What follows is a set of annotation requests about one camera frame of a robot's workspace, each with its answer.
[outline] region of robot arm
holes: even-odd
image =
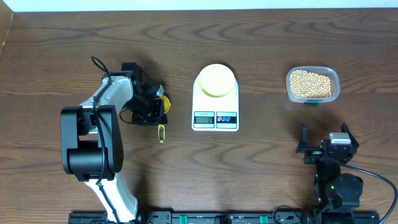
[[[167,124],[163,101],[157,99],[164,93],[162,86],[141,83],[141,75],[138,65],[123,63],[121,71],[111,72],[102,79],[102,85],[92,97],[80,106],[66,107],[61,112],[63,168],[94,190],[108,213],[108,219],[113,222],[135,220],[138,206],[121,173],[123,144],[118,114],[127,108],[133,111],[130,123]],[[98,123],[104,140],[104,169],[101,141],[79,138],[96,134],[100,139]]]

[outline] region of scale display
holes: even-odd
[[[214,128],[214,112],[199,111],[193,117],[194,128]]]

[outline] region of cable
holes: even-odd
[[[127,123],[127,124],[133,124],[133,122],[125,121],[125,120],[122,118],[122,113],[125,112],[126,110],[128,110],[128,109],[125,108],[124,110],[122,110],[122,111],[119,112],[119,118],[120,118],[120,120],[123,121],[123,122],[125,122],[125,123]]]
[[[102,71],[106,72],[107,76],[108,76],[108,82],[107,84],[104,86],[104,88],[102,88],[98,94],[96,96],[93,97],[93,113],[94,113],[94,117],[95,117],[95,121],[96,121],[96,125],[97,125],[97,130],[98,130],[98,135],[99,135],[99,140],[101,141],[101,150],[102,150],[102,165],[101,165],[101,172],[99,173],[98,176],[98,180],[95,183],[98,187],[99,190],[101,191],[101,193],[103,194],[106,203],[109,205],[109,207],[112,210],[112,213],[116,219],[116,223],[120,223],[120,219],[118,217],[118,213],[116,212],[115,207],[112,205],[111,201],[109,200],[108,196],[105,193],[104,187],[101,184],[101,181],[103,179],[104,176],[104,172],[105,172],[105,167],[106,167],[106,150],[105,150],[105,140],[104,140],[104,133],[102,131],[102,127],[101,127],[101,121],[100,118],[98,116],[98,109],[96,107],[96,104],[98,103],[98,99],[101,98],[102,94],[108,89],[109,86],[112,85],[112,78],[111,75],[109,74],[109,70],[106,68],[105,64],[99,59],[96,58],[94,56],[91,56],[91,60],[93,61],[93,63]]]
[[[113,213],[113,215],[114,215],[114,217],[116,219],[116,223],[120,223],[120,219],[118,217],[118,213],[116,212],[116,209],[113,207],[111,201],[109,200],[108,196],[106,195],[105,190],[104,190],[104,186],[102,184],[98,184],[98,186],[99,186],[99,190],[101,191],[102,195],[104,196],[104,198],[106,200],[106,203],[108,203],[108,205],[111,207],[112,213]]]
[[[318,215],[317,215],[317,222],[320,222],[320,218],[321,218],[321,215],[322,215],[322,213],[324,212],[324,211],[326,211],[326,210],[330,210],[330,207],[329,206],[324,206],[322,209],[320,209],[317,213],[318,213]]]
[[[111,74],[109,73],[109,70],[108,70],[108,68],[106,68],[105,64],[98,57],[94,57],[94,56],[91,56],[91,61],[93,61],[93,63],[99,69],[101,69],[102,71],[104,71],[106,73],[106,75],[108,76],[108,83],[112,83]]]
[[[288,205],[279,205],[279,206],[276,207],[275,210],[272,212],[272,219],[274,220],[275,223],[281,224],[281,223],[278,222],[278,221],[276,220],[276,218],[275,218],[275,212],[276,212],[280,207],[288,207],[288,208],[294,213],[294,215],[300,220],[299,222],[293,223],[293,224],[299,224],[299,223],[302,223],[302,222],[303,222],[301,215],[298,215],[297,212],[295,212],[295,211],[293,210],[292,207],[290,207],[290,206],[288,206]]]
[[[396,206],[396,204],[397,204],[398,191],[397,191],[397,187],[394,185],[394,183],[392,183],[389,179],[387,179],[387,178],[385,178],[385,177],[383,177],[383,176],[381,176],[381,175],[379,175],[379,174],[375,174],[375,173],[373,173],[373,172],[370,172],[370,171],[367,171],[367,170],[364,170],[364,169],[360,169],[360,168],[353,167],[353,166],[344,164],[344,163],[342,163],[342,162],[339,162],[339,161],[335,160],[334,158],[332,158],[332,157],[329,155],[329,152],[328,152],[328,151],[326,151],[326,155],[327,155],[327,157],[329,157],[329,158],[331,159],[331,161],[334,162],[335,164],[338,164],[338,165],[340,165],[340,166],[342,166],[342,167],[349,168],[349,169],[352,169],[352,170],[355,170],[355,171],[362,172],[362,173],[367,174],[367,175],[371,175],[371,176],[373,176],[373,177],[377,177],[378,179],[381,179],[381,180],[387,182],[387,184],[389,184],[389,185],[392,187],[392,189],[394,190],[394,199],[393,199],[392,204],[391,204],[390,208],[388,209],[387,213],[384,215],[384,217],[383,217],[383,218],[380,220],[380,222],[379,222],[379,224],[384,223],[384,222],[387,220],[388,216],[392,213],[393,209],[395,208],[395,206]]]

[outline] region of wooden table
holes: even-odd
[[[16,14],[0,61],[0,222],[66,223],[104,210],[61,165],[60,112],[100,86],[103,73],[137,62],[172,100],[167,139],[120,122],[123,172],[144,207],[174,210],[308,208],[315,166],[295,154],[300,124],[319,145],[346,121],[361,147],[353,166],[398,184],[398,10],[255,10]],[[239,82],[240,129],[192,131],[192,85],[211,63]],[[318,106],[292,103],[285,76],[324,65],[341,93]],[[364,180],[362,210],[389,208],[386,183]],[[389,223],[396,223],[395,211]]]

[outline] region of digital kitchen scale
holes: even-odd
[[[227,66],[209,65],[195,79],[192,129],[195,131],[239,129],[238,82]]]

